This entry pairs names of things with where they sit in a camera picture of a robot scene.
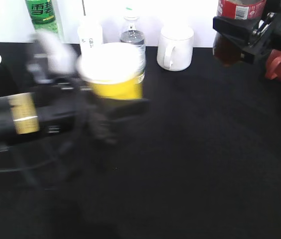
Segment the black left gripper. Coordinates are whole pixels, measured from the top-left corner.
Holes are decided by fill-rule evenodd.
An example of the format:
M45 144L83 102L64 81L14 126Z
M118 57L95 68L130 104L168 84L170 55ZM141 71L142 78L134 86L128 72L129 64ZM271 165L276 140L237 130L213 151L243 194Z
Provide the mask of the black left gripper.
M46 56L35 56L28 61L27 70L36 83L32 95L39 123L45 130L59 127L77 136L87 129L96 141L114 144L112 121L141 116L150 105L148 99L98 97L78 76L73 60L66 60L64 66L53 66Z

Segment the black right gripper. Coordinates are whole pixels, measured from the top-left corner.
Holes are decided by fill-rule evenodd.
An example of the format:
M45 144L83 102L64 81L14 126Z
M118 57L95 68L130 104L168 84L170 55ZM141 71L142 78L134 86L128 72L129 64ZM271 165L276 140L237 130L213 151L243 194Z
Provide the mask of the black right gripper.
M243 62L252 64L270 50L281 51L281 7L279 12L269 12L262 23L216 16L213 29L240 46Z

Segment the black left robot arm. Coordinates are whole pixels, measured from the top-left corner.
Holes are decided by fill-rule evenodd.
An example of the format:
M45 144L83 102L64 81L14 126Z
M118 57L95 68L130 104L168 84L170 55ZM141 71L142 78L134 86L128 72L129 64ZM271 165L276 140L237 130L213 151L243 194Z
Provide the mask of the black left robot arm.
M0 97L0 143L16 145L71 131L62 154L85 129L96 140L114 143L118 124L144 114L149 103L102 98L80 78L58 77L29 92Z

